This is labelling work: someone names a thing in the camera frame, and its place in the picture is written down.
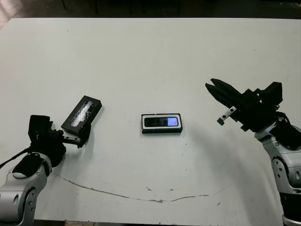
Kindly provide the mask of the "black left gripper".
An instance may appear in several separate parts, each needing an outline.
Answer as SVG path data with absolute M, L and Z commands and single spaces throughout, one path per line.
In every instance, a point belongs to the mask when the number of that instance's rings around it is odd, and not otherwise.
M 52 129 L 52 122 L 30 123 L 30 152 L 40 153 L 50 159 L 52 166 L 58 166 L 66 154 L 65 144 L 82 148 L 88 141 L 91 124 L 77 126 L 77 136 L 66 136 L 62 130 Z

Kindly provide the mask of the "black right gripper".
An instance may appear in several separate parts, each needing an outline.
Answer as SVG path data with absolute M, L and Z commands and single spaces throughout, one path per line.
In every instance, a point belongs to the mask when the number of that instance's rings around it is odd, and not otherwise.
M 205 84 L 209 93 L 228 110 L 217 120 L 224 125 L 227 118 L 242 123 L 243 131 L 258 132 L 275 121 L 276 111 L 280 104 L 280 89 L 246 90 L 241 94 L 230 84 L 211 79 L 212 84 Z

